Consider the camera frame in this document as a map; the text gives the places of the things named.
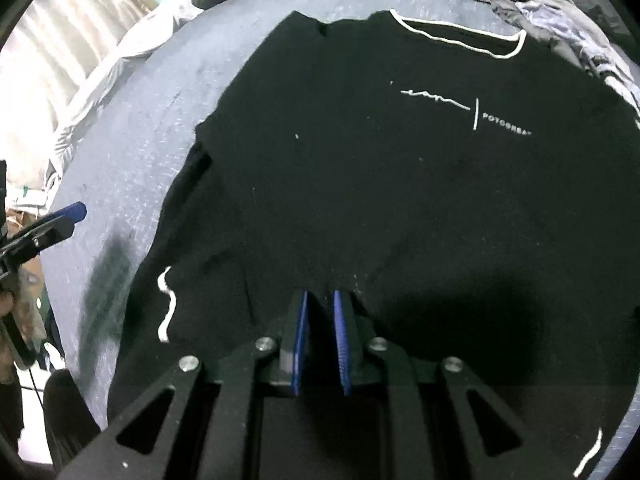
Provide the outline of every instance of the black metal frame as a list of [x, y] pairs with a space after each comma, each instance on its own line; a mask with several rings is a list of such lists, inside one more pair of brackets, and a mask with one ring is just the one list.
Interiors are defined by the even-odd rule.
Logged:
[[[356, 316], [350, 295], [335, 293], [337, 346], [350, 396], [376, 397], [386, 412], [380, 478], [393, 480], [554, 480], [567, 466], [536, 442], [507, 405], [460, 360], [409, 357]], [[206, 376], [185, 356], [130, 405], [60, 474], [60, 480], [247, 480], [258, 478], [261, 401], [304, 395], [312, 359], [308, 292], [256, 342], [220, 360]], [[196, 407], [209, 403], [209, 409]], [[438, 427], [427, 411], [437, 414]]]

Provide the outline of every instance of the black cable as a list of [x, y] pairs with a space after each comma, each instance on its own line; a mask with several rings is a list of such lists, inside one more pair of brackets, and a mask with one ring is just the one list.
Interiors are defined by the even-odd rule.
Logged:
[[29, 375], [31, 376], [31, 383], [33, 383], [33, 389], [36, 391], [36, 397], [38, 397], [40, 407], [42, 408], [42, 411], [44, 411], [44, 404], [42, 403], [42, 399], [40, 398], [40, 394], [38, 393], [38, 388], [36, 386], [36, 381], [33, 378], [33, 372], [31, 371], [31, 368], [29, 368]]

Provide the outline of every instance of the black clamp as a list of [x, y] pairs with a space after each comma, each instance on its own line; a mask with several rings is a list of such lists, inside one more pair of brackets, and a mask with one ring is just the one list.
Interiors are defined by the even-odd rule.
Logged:
[[[197, 357], [181, 358], [59, 480], [79, 480], [88, 472], [95, 480], [258, 478], [260, 398], [304, 396], [319, 377], [318, 353], [329, 351], [318, 337], [326, 327], [314, 330], [310, 322], [313, 302], [311, 293], [296, 291], [284, 319], [208, 365], [206, 374]], [[378, 399], [386, 414], [380, 478], [571, 478], [460, 359], [409, 357], [354, 312], [348, 292], [334, 293], [333, 327], [335, 377], [344, 394]]]
[[[11, 239], [6, 233], [0, 240], [0, 290], [18, 293], [18, 268], [47, 249], [74, 233], [75, 224], [86, 216], [86, 207], [76, 202], [54, 213], [43, 216], [28, 227], [18, 231]], [[12, 348], [18, 368], [27, 370], [36, 361], [36, 351], [31, 341], [24, 341], [14, 314], [0, 318], [0, 331]]]

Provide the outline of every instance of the black t-shirt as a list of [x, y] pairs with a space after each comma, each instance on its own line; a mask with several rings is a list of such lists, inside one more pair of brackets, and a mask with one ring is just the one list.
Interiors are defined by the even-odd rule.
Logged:
[[638, 376], [639, 136], [614, 91], [523, 33], [294, 12], [196, 128], [110, 416], [180, 356], [259, 336], [295, 288], [326, 306], [343, 288], [410, 354], [468, 362], [575, 467]]

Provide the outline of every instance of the triangular cutout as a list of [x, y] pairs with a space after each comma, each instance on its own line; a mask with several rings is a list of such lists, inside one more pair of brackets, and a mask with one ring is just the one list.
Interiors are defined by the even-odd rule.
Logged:
[[498, 456], [522, 445], [518, 435], [475, 390], [466, 393], [487, 456]]
[[174, 399], [174, 390], [166, 388], [120, 434], [116, 442], [143, 455], [150, 454], [156, 444], [162, 423]]

